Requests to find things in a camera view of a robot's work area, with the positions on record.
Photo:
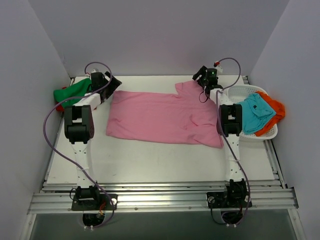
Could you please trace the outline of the pink t-shirt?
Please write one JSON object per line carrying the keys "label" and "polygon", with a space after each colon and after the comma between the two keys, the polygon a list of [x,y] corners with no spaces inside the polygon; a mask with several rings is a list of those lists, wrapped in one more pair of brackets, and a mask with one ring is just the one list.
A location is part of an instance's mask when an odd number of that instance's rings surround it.
{"label": "pink t-shirt", "polygon": [[221,149],[224,143],[217,132],[215,103],[205,100],[203,89],[195,81],[177,83],[175,90],[175,93],[115,91],[106,135]]}

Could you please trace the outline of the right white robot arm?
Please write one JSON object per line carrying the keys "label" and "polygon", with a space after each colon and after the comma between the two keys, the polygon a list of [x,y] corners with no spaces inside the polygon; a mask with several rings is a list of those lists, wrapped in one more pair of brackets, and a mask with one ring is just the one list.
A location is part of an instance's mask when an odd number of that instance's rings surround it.
{"label": "right white robot arm", "polygon": [[240,133],[243,126],[242,106],[233,103],[223,87],[218,84],[218,69],[202,66],[192,79],[203,89],[208,99],[217,107],[217,131],[225,144],[226,191],[222,193],[223,203],[234,206],[248,195],[246,174],[240,164]]}

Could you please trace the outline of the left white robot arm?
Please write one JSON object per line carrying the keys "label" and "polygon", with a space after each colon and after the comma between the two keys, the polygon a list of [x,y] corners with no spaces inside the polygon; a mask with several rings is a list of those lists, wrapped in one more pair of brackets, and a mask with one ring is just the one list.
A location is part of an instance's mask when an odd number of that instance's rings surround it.
{"label": "left white robot arm", "polygon": [[71,144],[77,169],[75,197],[90,210],[100,206],[101,197],[94,180],[91,141],[95,135],[92,111],[107,100],[122,84],[109,71],[93,70],[88,93],[64,109],[64,134]]}

